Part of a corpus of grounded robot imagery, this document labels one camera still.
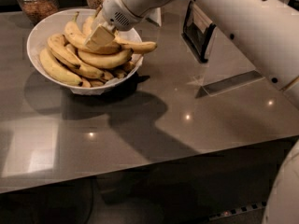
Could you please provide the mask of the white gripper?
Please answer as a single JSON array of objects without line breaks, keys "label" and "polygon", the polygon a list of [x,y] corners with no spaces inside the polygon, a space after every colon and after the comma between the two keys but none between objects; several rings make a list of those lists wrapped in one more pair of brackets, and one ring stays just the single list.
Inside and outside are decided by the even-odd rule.
[{"label": "white gripper", "polygon": [[152,9],[162,7],[172,0],[104,0],[103,8],[93,15],[84,45],[96,51],[112,42],[115,28],[129,31],[144,20]]}]

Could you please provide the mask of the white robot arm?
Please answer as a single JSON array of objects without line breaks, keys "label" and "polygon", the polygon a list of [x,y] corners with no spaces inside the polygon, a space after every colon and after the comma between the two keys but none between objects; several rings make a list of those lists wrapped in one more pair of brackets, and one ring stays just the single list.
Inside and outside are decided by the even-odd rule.
[{"label": "white robot arm", "polygon": [[[104,0],[85,45],[96,50],[173,0]],[[278,0],[191,0],[276,89],[299,106],[299,13]]]}]

